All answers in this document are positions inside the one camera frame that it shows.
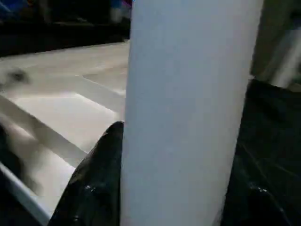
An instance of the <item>white pipe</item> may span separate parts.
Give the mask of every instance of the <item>white pipe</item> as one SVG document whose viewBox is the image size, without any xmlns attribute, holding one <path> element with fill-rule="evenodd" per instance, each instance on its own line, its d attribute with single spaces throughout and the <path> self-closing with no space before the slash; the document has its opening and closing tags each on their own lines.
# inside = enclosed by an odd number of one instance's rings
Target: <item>white pipe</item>
<svg viewBox="0 0 301 226">
<path fill-rule="evenodd" d="M 262 0 L 138 0 L 122 226 L 218 225 Z"/>
</svg>

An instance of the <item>white cylinder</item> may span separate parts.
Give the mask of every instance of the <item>white cylinder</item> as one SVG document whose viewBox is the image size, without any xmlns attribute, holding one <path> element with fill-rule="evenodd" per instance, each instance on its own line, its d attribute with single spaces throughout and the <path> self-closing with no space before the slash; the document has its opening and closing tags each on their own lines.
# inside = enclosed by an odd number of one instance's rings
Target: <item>white cylinder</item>
<svg viewBox="0 0 301 226">
<path fill-rule="evenodd" d="M 218 225 L 262 0 L 137 0 L 122 226 Z"/>
</svg>

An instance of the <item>white surface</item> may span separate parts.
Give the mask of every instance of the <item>white surface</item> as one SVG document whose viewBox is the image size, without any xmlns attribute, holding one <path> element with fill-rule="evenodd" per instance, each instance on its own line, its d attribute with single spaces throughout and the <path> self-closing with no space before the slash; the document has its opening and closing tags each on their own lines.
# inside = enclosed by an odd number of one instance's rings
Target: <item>white surface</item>
<svg viewBox="0 0 301 226">
<path fill-rule="evenodd" d="M 7 172 L 11 192 L 43 226 L 75 167 L 123 118 L 125 98 L 118 90 L 124 90 L 126 79 L 119 83 L 115 76 L 126 67 L 127 55 L 128 43 L 121 43 L 0 59 L 0 77 L 17 67 L 31 79 L 1 93 L 0 122 L 25 166 L 25 185 Z"/>
<path fill-rule="evenodd" d="M 15 103 L 87 153 L 118 119 L 115 112 L 76 93 L 20 97 Z"/>
<path fill-rule="evenodd" d="M 46 226 L 74 167 L 6 116 L 1 115 L 0 119 L 8 131 L 12 150 L 24 166 L 23 182 L 4 166 L 0 165 L 0 169 L 11 182 L 10 192 L 41 225 Z"/>
<path fill-rule="evenodd" d="M 216 226 L 262 0 L 134 4 L 121 226 Z"/>
<path fill-rule="evenodd" d="M 101 73 L 86 75 L 85 78 L 125 96 L 127 87 L 127 63 L 104 70 Z"/>
<path fill-rule="evenodd" d="M 99 73 L 126 64 L 129 43 L 70 48 L 0 59 L 0 76 L 14 68 L 28 73 L 32 81 Z"/>
</svg>

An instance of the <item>black plastic sheet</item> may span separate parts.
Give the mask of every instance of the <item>black plastic sheet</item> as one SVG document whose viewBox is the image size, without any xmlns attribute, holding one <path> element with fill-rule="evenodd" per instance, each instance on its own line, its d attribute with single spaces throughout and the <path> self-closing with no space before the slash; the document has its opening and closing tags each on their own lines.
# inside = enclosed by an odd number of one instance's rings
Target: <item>black plastic sheet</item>
<svg viewBox="0 0 301 226">
<path fill-rule="evenodd" d="M 73 173 L 48 226 L 118 226 L 123 123 L 116 122 Z"/>
<path fill-rule="evenodd" d="M 250 83 L 223 226 L 301 223 L 301 94 Z"/>
</svg>

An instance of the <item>white floor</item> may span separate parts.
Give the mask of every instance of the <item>white floor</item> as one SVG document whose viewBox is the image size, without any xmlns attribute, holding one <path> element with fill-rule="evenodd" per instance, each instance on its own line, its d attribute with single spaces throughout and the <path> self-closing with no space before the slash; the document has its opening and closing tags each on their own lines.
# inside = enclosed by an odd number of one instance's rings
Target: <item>white floor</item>
<svg viewBox="0 0 301 226">
<path fill-rule="evenodd" d="M 1 94 L 0 121 L 25 167 L 22 182 L 8 178 L 23 185 L 15 195 L 42 225 L 76 166 L 123 119 L 127 55 L 121 43 L 0 59 L 0 76 L 17 67 L 31 79 Z"/>
</svg>

